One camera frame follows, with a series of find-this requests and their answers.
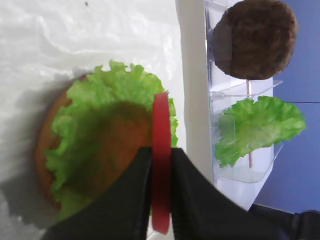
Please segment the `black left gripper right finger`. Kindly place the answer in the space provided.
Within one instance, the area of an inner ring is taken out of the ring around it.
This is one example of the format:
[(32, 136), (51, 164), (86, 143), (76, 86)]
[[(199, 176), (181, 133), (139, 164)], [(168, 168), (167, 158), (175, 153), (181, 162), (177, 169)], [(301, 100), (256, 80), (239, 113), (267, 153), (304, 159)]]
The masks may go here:
[(172, 149), (171, 217), (176, 240), (289, 240), (267, 218), (247, 212), (218, 191), (180, 148)]

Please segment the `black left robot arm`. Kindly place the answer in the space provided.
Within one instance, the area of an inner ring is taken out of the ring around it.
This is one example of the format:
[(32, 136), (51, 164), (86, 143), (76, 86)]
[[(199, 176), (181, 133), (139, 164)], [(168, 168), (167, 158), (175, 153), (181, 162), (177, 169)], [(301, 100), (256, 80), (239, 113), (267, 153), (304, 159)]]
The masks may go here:
[[(177, 240), (317, 240), (320, 214), (262, 206), (246, 211), (220, 193), (180, 148), (171, 150), (169, 211)], [(145, 240), (152, 196), (152, 150), (141, 149), (120, 179), (45, 240)]]

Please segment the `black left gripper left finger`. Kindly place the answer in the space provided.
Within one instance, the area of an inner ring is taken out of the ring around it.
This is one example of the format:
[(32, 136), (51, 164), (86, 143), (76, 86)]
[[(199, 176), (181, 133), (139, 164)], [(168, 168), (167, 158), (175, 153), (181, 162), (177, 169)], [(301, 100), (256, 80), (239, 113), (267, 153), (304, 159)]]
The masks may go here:
[(151, 168), (151, 148), (140, 149), (114, 185), (77, 214), (50, 227), (44, 239), (147, 239)]

